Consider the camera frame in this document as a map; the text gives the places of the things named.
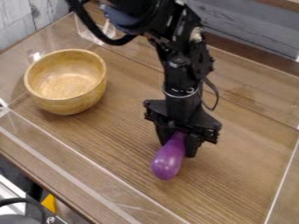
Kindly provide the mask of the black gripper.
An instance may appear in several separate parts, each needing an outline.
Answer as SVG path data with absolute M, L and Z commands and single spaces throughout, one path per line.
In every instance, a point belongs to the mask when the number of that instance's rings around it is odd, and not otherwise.
M 144 118 L 155 124 L 160 144 L 175 131 L 187 132 L 185 157 L 193 158 L 203 142 L 215 144 L 221 124 L 203 109 L 201 91 L 184 97 L 165 96 L 164 100 L 144 101 Z

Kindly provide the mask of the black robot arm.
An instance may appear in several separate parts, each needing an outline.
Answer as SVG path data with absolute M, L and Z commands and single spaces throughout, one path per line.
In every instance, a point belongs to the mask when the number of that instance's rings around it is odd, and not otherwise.
M 78 0 L 65 0 L 90 33 L 110 46 L 121 46 L 144 36 L 163 65 L 161 100 L 144 101 L 144 118 L 155 125 L 165 144 L 176 131 L 187 134 L 185 156 L 192 158 L 203 143 L 219 140 L 221 123 L 208 114 L 215 108 L 203 100 L 203 88 L 215 59 L 207 47 L 201 18 L 179 0 L 98 0 L 112 25 L 124 33 L 109 38 Z

